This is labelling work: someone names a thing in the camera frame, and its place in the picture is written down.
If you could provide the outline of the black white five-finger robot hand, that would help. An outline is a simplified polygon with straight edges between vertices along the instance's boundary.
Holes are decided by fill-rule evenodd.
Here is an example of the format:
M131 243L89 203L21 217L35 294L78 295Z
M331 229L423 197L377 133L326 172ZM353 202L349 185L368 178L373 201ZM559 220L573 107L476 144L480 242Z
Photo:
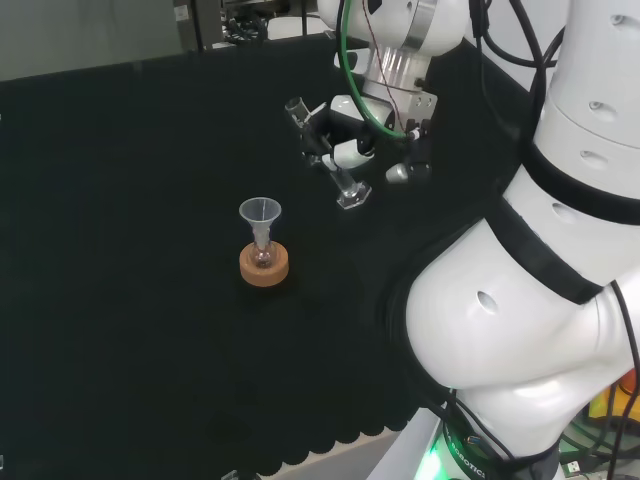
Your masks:
M429 180L433 173L430 160L432 142L428 137L430 120L409 118L397 121L389 103L372 97L365 97L363 101L384 127L409 138L394 139L380 132L362 118L349 95L337 95L312 111L300 102L300 111L292 117L299 129L305 160L313 166L323 167L332 175L346 174L373 160L376 146L388 141L401 154L401 160L385 173L388 183Z

